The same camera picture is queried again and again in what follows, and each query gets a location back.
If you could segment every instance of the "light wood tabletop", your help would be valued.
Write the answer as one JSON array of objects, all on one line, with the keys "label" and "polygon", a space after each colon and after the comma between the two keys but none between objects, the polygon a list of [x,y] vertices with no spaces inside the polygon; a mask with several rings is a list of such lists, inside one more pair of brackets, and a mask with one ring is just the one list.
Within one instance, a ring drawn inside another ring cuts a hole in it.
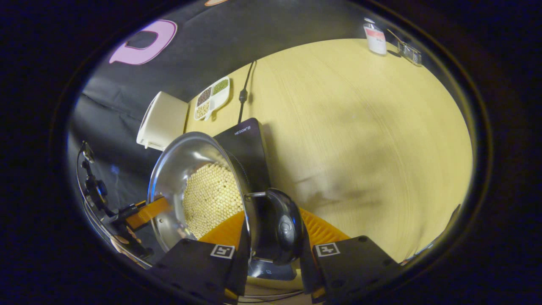
[{"label": "light wood tabletop", "polygon": [[[195,97],[185,132],[235,125],[247,72],[228,75],[230,99],[206,122],[193,118]],[[425,67],[371,53],[365,39],[328,40],[259,59],[247,90],[243,120],[263,125],[273,187],[395,261],[427,246],[463,202],[467,126]]]}]

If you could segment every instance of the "clear plastic bottle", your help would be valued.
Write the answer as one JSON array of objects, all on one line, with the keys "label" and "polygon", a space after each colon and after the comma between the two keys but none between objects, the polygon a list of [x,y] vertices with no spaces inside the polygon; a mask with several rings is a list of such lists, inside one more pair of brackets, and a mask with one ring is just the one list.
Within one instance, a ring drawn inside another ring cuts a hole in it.
[{"label": "clear plastic bottle", "polygon": [[363,29],[367,36],[369,50],[380,55],[386,55],[386,38],[384,37],[384,32],[375,26],[373,20],[369,18],[364,18],[364,20],[367,22],[363,24]]}]

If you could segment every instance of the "black cable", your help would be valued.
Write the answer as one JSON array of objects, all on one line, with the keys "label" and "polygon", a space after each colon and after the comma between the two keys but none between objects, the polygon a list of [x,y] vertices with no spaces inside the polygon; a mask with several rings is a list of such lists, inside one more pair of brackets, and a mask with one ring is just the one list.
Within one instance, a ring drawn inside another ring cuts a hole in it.
[{"label": "black cable", "polygon": [[274,301],[284,300],[284,299],[289,298],[289,297],[298,296],[298,295],[300,295],[300,294],[302,294],[302,293],[303,293],[303,291],[300,291],[300,292],[297,293],[297,294],[289,295],[289,296],[285,296],[285,297],[281,297],[281,298],[276,298],[276,299],[274,299],[274,300],[254,301],[254,302],[242,302],[242,301],[238,301],[237,303],[265,303],[265,302],[274,302]]},{"label": "black cable", "polygon": [[247,92],[248,78],[250,77],[250,71],[252,70],[252,65],[255,62],[256,61],[253,61],[252,63],[250,63],[250,68],[248,68],[248,73],[247,73],[247,79],[244,81],[244,88],[239,93],[239,101],[241,102],[241,109],[239,110],[239,120],[237,120],[238,124],[241,122],[241,117],[243,116],[244,102],[247,101],[247,98],[248,98],[248,92]]}]

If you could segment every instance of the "divided white tray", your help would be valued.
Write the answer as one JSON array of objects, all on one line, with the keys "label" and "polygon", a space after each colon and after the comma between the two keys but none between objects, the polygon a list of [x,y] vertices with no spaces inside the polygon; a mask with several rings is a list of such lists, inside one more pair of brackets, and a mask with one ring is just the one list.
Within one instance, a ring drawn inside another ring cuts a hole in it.
[{"label": "divided white tray", "polygon": [[[218,85],[223,80],[228,81],[227,86],[213,95],[215,86]],[[209,97],[207,99],[202,98],[202,100],[200,100],[200,97],[202,97],[203,93],[205,93],[209,89],[210,89]],[[196,100],[196,107],[194,108],[194,119],[208,120],[211,117],[212,112],[222,107],[224,103],[226,103],[229,97],[230,97],[230,78],[223,77],[217,80],[216,82],[214,82],[211,86],[207,87],[205,90],[202,91],[202,93],[198,95],[198,99]]]}]

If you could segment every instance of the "pink letter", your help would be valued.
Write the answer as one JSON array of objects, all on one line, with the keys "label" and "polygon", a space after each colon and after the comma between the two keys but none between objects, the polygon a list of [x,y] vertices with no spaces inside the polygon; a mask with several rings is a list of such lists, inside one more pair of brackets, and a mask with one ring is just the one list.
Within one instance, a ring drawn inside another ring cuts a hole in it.
[{"label": "pink letter", "polygon": [[177,24],[169,20],[158,20],[141,31],[156,33],[156,40],[143,49],[129,47],[128,42],[125,42],[113,53],[109,63],[120,61],[129,65],[142,65],[150,61],[169,45],[177,32]]}]

